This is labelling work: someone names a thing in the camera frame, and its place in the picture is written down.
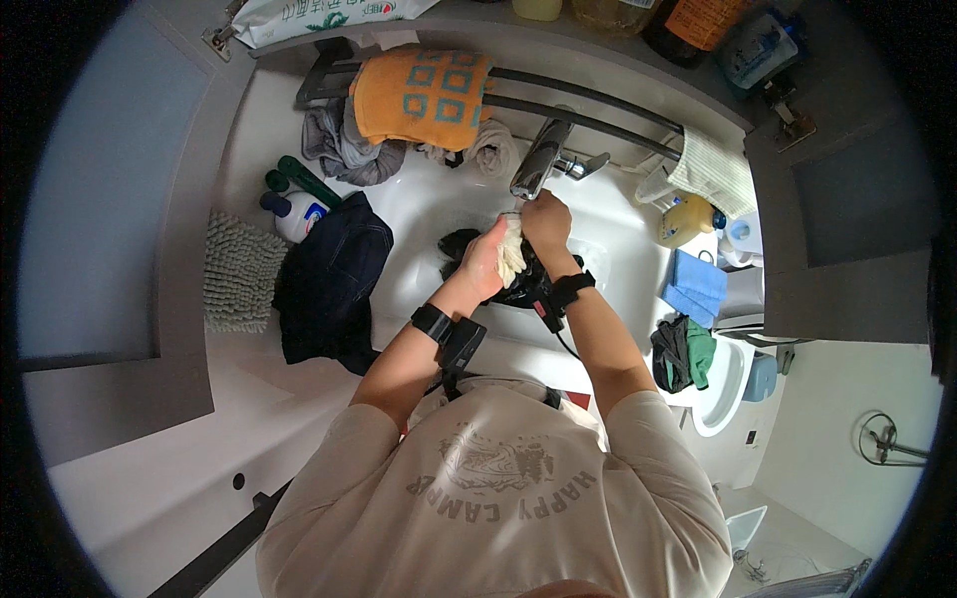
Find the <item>faucet handle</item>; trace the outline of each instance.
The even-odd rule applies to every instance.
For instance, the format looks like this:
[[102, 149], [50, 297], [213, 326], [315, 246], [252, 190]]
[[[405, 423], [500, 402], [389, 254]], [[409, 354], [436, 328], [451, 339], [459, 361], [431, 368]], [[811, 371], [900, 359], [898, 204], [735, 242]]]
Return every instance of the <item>faucet handle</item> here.
[[611, 159], [612, 155], [606, 151], [586, 162], [579, 162], [577, 156], [571, 156], [569, 158], [563, 151], [558, 155], [558, 158], [555, 159], [554, 166], [575, 181], [581, 181], [595, 170], [606, 165]]

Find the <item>gray cabinet door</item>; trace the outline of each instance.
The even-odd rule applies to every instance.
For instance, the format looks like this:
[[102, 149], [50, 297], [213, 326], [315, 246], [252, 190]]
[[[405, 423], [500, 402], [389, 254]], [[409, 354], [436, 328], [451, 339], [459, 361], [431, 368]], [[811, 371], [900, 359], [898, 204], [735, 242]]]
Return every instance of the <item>gray cabinet door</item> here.
[[927, 343], [936, 192], [878, 52], [837, 3], [801, 6], [812, 56], [789, 105], [817, 132], [778, 153], [769, 119], [745, 137], [773, 336]]
[[224, 63], [201, 40], [224, 7], [130, 6], [47, 142], [25, 220], [17, 341], [48, 467], [213, 411], [206, 223], [255, 64], [237, 48]]

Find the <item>forearm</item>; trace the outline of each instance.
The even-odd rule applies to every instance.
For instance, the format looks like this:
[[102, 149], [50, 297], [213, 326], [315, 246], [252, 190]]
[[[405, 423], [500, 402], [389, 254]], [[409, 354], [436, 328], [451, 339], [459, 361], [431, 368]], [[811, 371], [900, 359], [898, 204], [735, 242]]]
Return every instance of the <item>forearm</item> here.
[[[539, 259], [552, 281], [582, 271], [565, 248], [542, 252]], [[578, 300], [566, 308], [566, 315], [602, 417], [629, 394], [657, 390], [631, 333], [597, 289], [580, 290]]]
[[[467, 284], [452, 276], [429, 303], [458, 321], [479, 306]], [[438, 371], [438, 344], [407, 323], [392, 339], [356, 388], [350, 405], [366, 403], [384, 411], [402, 430]]]

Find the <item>green cloth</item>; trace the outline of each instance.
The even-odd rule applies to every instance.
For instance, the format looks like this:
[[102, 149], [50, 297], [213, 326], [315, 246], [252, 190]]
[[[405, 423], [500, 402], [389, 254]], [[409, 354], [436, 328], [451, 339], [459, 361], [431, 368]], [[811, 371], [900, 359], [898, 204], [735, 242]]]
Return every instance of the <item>green cloth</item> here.
[[688, 319], [688, 364], [691, 370], [691, 379], [695, 382], [695, 388], [704, 390], [708, 388], [708, 370], [711, 369], [711, 362], [715, 357], [715, 347], [718, 342], [714, 340], [711, 333], [701, 328], [694, 320]]

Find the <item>sleeve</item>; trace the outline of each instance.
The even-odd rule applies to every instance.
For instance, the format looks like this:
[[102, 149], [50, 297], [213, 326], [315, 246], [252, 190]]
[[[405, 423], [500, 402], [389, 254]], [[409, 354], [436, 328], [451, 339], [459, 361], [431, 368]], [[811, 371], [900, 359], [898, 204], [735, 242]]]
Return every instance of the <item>sleeve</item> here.
[[272, 595], [272, 583], [319, 517], [382, 469], [398, 443], [395, 422], [372, 405], [352, 405], [336, 416], [259, 540], [256, 573], [264, 596]]
[[680, 544], [669, 578], [696, 578], [717, 595], [732, 567], [727, 524], [671, 409], [660, 394], [643, 390], [619, 401], [605, 427], [612, 454], [632, 468]]

